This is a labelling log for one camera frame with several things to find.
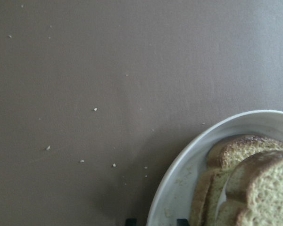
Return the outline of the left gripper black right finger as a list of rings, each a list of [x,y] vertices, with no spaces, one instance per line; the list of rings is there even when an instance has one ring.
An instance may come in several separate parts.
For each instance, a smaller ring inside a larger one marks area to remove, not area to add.
[[[178,218],[176,220],[177,226],[189,226],[189,222],[185,218]]]

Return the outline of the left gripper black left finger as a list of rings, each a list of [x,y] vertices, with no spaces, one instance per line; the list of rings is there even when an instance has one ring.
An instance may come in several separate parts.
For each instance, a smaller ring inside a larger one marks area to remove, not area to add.
[[[137,226],[137,219],[136,218],[127,218],[125,220],[125,226]]]

